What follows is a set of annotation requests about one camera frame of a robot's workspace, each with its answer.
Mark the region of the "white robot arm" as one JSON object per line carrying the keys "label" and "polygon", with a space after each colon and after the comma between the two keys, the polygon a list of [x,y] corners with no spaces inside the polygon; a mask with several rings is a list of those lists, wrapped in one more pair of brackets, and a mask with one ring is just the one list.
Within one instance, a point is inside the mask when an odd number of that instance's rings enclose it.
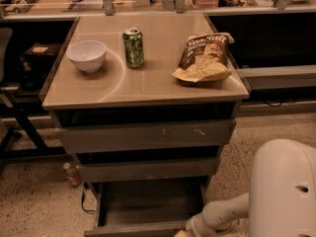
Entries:
{"label": "white robot arm", "polygon": [[208,203],[174,237],[221,237],[244,218],[248,237],[316,237],[316,148],[289,139],[263,144],[249,190]]}

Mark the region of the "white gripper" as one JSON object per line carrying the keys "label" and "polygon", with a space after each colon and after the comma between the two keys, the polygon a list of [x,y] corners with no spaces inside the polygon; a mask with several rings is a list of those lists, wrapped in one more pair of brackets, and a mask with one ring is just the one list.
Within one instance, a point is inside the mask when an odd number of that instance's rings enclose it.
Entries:
{"label": "white gripper", "polygon": [[236,220],[226,220],[220,216],[199,213],[188,220],[186,231],[180,230],[174,237],[216,237],[231,233],[236,225]]}

